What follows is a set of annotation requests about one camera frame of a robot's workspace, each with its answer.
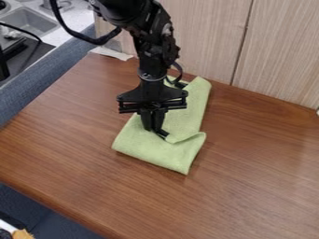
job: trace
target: chair backrest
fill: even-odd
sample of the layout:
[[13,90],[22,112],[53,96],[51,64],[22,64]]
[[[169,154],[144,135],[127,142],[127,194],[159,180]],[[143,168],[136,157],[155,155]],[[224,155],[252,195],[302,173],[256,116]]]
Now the chair backrest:
[[[95,37],[94,25],[82,33]],[[72,38],[0,88],[0,127],[5,126],[94,47]]]

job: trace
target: green towel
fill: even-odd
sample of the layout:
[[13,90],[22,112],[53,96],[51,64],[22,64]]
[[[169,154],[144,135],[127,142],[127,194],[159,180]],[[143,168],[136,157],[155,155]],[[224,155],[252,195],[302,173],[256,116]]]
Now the green towel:
[[166,114],[162,128],[169,135],[165,140],[146,131],[140,116],[134,114],[112,149],[187,175],[206,139],[200,127],[211,88],[211,83],[201,77],[184,88],[189,93],[187,109],[171,110]]

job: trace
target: sink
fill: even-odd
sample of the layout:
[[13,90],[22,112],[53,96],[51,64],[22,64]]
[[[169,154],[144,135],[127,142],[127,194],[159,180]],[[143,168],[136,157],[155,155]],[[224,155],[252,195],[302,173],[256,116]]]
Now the sink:
[[5,7],[0,10],[0,15],[3,15],[11,10],[11,4],[9,2],[2,1],[2,4],[5,5]]
[[20,7],[8,12],[6,16],[0,18],[0,21],[29,31],[37,36],[44,36],[60,27],[56,21],[28,7]]

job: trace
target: black cable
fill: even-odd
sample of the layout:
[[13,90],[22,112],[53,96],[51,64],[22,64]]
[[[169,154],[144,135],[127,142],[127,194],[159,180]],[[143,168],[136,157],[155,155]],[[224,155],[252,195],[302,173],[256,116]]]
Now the black cable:
[[70,29],[64,22],[61,14],[60,14],[60,10],[57,4],[57,0],[49,0],[51,7],[52,7],[52,11],[54,13],[54,16],[56,17],[56,19],[58,20],[59,24],[62,26],[62,28],[64,28],[64,30],[71,36],[76,37],[78,39],[84,40],[86,42],[89,42],[91,44],[94,45],[104,45],[105,43],[107,43],[110,39],[112,39],[113,37],[117,36],[118,34],[120,34],[120,32],[122,31],[122,29],[120,27],[117,27],[116,29],[114,29],[113,31],[111,31],[110,33],[108,33],[107,35],[103,35],[99,38],[90,38],[87,35],[83,35],[81,33],[78,33],[76,31],[73,31],[72,29]]
[[23,29],[21,29],[21,28],[19,28],[19,27],[16,27],[16,26],[13,26],[13,25],[4,23],[4,22],[0,22],[0,25],[6,26],[6,27],[8,27],[8,28],[12,28],[12,29],[14,29],[14,30],[17,30],[17,31],[22,32],[22,33],[25,33],[25,34],[27,34],[27,35],[31,35],[31,36],[33,36],[35,39],[37,39],[38,42],[42,42],[42,40],[41,40],[41,38],[40,38],[39,36],[37,36],[37,35],[35,35],[35,34],[33,34],[33,33],[30,33],[30,32],[28,32],[28,31],[26,31],[26,30],[23,30]]
[[167,80],[167,82],[169,82],[171,85],[174,85],[175,87],[177,87],[177,88],[179,88],[179,89],[183,89],[183,88],[185,88],[186,85],[187,85],[186,83],[179,82],[179,81],[182,79],[183,74],[184,74],[183,68],[182,68],[182,66],[180,66],[177,62],[174,62],[174,63],[173,63],[173,66],[178,70],[179,76],[178,76],[175,80],[169,80],[169,78],[166,77],[166,80]]

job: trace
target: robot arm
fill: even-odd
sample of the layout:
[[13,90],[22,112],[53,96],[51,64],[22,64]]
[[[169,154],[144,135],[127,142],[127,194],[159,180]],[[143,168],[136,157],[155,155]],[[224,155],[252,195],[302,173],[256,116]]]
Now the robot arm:
[[[141,82],[136,89],[118,96],[119,113],[136,112],[141,115],[146,130],[167,136],[161,129],[165,113],[186,108],[187,91],[182,90],[185,85],[179,83],[183,72],[175,61],[180,48],[173,37],[171,17],[163,6],[156,0],[90,0],[97,15],[117,27],[108,35],[91,39],[65,25],[55,1],[50,0],[54,14],[62,27],[75,37],[102,45],[122,29],[130,32],[140,60]],[[164,85],[164,80],[169,81],[167,72],[172,65],[181,72],[181,76],[171,82],[176,89]]]

